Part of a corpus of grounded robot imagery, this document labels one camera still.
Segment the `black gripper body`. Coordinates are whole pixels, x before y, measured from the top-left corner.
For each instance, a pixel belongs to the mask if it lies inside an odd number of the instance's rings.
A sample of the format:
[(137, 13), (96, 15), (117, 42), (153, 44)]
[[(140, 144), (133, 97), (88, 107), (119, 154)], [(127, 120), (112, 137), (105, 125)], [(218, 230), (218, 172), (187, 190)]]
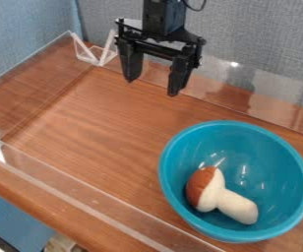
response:
[(149, 54), (169, 61), (184, 55), (191, 59), (193, 68), (200, 66), (205, 39), (184, 27), (171, 33), (164, 33), (147, 30), (140, 20), (117, 19), (116, 24), (119, 25), (116, 41), (120, 38), (133, 41), (144, 55)]

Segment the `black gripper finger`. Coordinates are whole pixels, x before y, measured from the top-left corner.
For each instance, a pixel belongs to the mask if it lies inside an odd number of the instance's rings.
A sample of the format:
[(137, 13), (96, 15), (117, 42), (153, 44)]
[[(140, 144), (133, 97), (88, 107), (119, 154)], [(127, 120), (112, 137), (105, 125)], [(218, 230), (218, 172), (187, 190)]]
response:
[(187, 87), (193, 66), (191, 59), (184, 55), (173, 60), (172, 71), (169, 75), (168, 95), (176, 96)]
[(116, 44), (120, 55), (123, 75), (125, 79), (132, 82), (141, 76), (144, 53), (139, 50), (133, 41), (120, 38)]

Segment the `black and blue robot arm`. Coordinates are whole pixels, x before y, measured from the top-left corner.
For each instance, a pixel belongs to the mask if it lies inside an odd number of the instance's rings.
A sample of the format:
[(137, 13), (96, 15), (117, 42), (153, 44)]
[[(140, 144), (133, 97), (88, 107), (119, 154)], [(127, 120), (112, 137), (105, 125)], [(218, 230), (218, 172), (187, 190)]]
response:
[(201, 50), (207, 40), (185, 28), (187, 12), (200, 12), (188, 0), (144, 0), (143, 19), (119, 18), (119, 49), (123, 75), (129, 82), (140, 78), (144, 55), (173, 62), (169, 74), (168, 95), (176, 96), (187, 87), (192, 70), (200, 66)]

